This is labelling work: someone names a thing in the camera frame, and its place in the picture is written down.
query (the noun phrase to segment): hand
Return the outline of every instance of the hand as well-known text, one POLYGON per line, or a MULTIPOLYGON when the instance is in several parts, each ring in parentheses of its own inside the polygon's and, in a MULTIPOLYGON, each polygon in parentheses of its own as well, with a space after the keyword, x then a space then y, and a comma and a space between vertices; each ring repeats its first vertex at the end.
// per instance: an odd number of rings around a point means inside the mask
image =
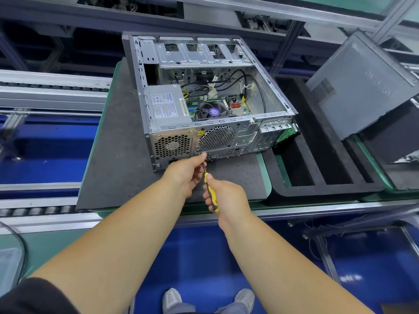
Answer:
POLYGON ((192 190, 202 179, 204 173, 202 163, 207 166, 206 158, 207 153, 204 152, 196 157, 173 162, 166 169, 162 179, 179 187, 180 191, 185 194, 185 198, 189 198, 192 195, 192 190))
MULTIPOLYGON (((220 210, 220 212, 217 213, 219 217, 218 224, 224 232, 229 227, 241 223, 248 216, 253 216, 246 193, 241 186, 232 182, 214 179, 211 174, 207 175, 207 182, 217 193, 217 204, 218 209, 220 210)), ((209 206, 208 209, 214 212, 207 185, 204 184, 203 188, 205 189, 205 203, 209 206)))

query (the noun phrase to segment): gray pants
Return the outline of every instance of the gray pants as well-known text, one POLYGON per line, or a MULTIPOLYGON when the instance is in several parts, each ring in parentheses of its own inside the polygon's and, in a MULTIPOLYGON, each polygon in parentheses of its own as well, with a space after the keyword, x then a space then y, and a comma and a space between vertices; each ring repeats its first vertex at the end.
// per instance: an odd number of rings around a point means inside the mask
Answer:
MULTIPOLYGON (((178 313, 195 313, 195 306, 187 303, 178 303, 174 305, 167 314, 178 313)), ((243 303, 234 302, 226 307, 222 307, 216 311, 218 314, 249 314, 243 303)))

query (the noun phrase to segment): person's right hand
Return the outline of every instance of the person's right hand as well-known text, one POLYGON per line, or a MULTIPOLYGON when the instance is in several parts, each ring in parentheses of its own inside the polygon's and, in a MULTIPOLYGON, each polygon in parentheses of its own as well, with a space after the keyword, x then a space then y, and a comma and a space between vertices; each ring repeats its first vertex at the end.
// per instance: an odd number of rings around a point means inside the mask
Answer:
MULTIPOLYGON (((253 215, 246 193, 241 186, 232 182, 214 179, 211 174, 207 175, 207 182, 217 193, 217 204, 220 210, 217 213, 219 217, 218 224, 223 231, 226 231, 228 227, 235 226, 237 223, 242 223, 248 216, 253 215)), ((208 205, 208 209, 214 212, 207 185, 204 184, 203 188, 205 189, 205 203, 208 205)))

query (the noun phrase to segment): forearm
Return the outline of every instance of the forearm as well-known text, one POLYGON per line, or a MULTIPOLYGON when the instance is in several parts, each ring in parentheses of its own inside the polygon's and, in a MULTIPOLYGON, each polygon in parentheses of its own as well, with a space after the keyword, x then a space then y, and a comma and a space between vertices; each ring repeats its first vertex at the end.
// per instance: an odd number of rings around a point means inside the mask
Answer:
POLYGON ((56 285, 82 314, 122 313, 175 225, 184 202, 184 195, 162 179, 32 276, 56 285))
POLYGON ((225 234, 268 313, 371 313, 256 216, 225 234))

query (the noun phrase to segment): black sleeve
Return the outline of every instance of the black sleeve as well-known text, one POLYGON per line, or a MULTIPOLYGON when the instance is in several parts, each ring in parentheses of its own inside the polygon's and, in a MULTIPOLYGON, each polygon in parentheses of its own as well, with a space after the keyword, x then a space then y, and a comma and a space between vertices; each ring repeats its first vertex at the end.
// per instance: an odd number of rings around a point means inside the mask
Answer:
POLYGON ((0 314, 79 314, 50 282, 29 278, 0 298, 0 314))

